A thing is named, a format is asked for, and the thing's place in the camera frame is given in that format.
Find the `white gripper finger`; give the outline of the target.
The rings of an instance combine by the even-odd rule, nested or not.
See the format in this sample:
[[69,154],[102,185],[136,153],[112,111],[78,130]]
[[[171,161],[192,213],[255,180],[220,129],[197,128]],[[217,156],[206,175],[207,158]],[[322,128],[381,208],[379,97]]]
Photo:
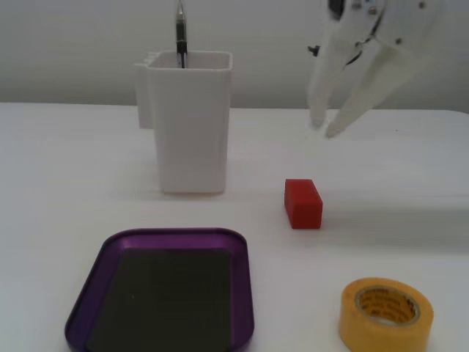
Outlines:
[[319,129],[325,121],[328,103],[347,62],[347,40],[339,30],[325,33],[309,82],[311,124]]
[[[347,43],[347,58],[354,45]],[[410,80],[416,71],[416,57],[395,48],[383,46],[372,60],[362,79],[352,88],[348,99],[325,129],[330,139],[344,132],[359,117],[382,103],[394,90]]]

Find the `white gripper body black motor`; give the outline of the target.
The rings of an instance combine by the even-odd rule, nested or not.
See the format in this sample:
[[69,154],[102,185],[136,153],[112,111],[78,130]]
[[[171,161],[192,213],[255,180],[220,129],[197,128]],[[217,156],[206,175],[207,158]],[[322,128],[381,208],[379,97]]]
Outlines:
[[333,33],[355,48],[376,40],[412,50],[440,16],[439,1],[328,1]]

